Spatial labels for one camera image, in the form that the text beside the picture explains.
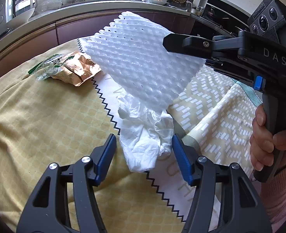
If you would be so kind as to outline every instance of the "blue button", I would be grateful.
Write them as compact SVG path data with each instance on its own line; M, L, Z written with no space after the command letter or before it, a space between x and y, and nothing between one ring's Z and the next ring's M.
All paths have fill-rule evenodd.
M255 79L253 89L260 91L262 90L262 85L263 85L263 78L261 76L257 76Z

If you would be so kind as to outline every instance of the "white tissue paper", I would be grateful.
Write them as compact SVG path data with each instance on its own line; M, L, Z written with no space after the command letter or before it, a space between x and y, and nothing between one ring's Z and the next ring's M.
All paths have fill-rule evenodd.
M173 120L166 113L204 59L167 52L169 30L132 12L82 40L93 62L125 89L118 97L123 119L120 143L131 171L152 169L170 153Z
M153 169L158 156L171 152L172 117L165 110L159 113L147 108L126 91L117 99L123 119L119 141L130 171Z

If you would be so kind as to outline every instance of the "brown food package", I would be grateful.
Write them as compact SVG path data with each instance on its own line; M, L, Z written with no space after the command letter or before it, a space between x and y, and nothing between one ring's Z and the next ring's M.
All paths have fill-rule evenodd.
M66 58L67 60L60 67L61 72L53 75L52 78L78 87L101 70L100 66L85 53L75 51L68 54Z

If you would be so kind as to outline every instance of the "ribbed cuff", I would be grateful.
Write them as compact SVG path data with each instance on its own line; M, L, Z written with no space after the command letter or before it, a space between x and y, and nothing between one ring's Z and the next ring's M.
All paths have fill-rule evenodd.
M273 196L280 196L286 190L286 168L278 173L268 183L262 183L261 198L272 198Z

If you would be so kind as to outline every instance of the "black zigzag trim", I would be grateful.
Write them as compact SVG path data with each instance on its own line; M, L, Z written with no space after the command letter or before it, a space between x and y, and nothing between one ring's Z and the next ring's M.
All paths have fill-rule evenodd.
M80 42L80 39L79 39L79 38L77 39L77 43L78 43L78 46L79 46L79 51L80 51L81 53L84 53L83 47L82 47L82 45L81 45L81 42Z
M120 134L120 128L116 127L117 122L113 121L114 116L109 113L109 112L111 112L111 110L109 108L107 108L108 104L106 102L104 102L105 98L103 98L102 97L103 94L100 93L101 89L98 88L99 85L96 84L97 82L94 80L94 78L91 78L91 80L93 81L93 85L95 85L95 89L97 89L97 93L100 95L100 99L102 99L102 103L105 104L104 109L108 110L107 115L111 117L111 122L114 123L114 128L118 130L118 135L119 135Z
M169 204L170 199L164 197L164 192L160 192L159 191L159 186L154 184L155 179L154 178L150 178L150 172L149 171L145 171L145 172L146 172L146 179L152 181L151 186L156 188L156 193L157 194L161 194L161 200L167 201L167 207L172 207L172 212L176 212L177 213L176 217L177 218L180 217L181 218L181 222L183 222L183 223L186 222L186 220L184 220L184 216L180 216L179 215L180 211L179 210L174 210L174 205Z

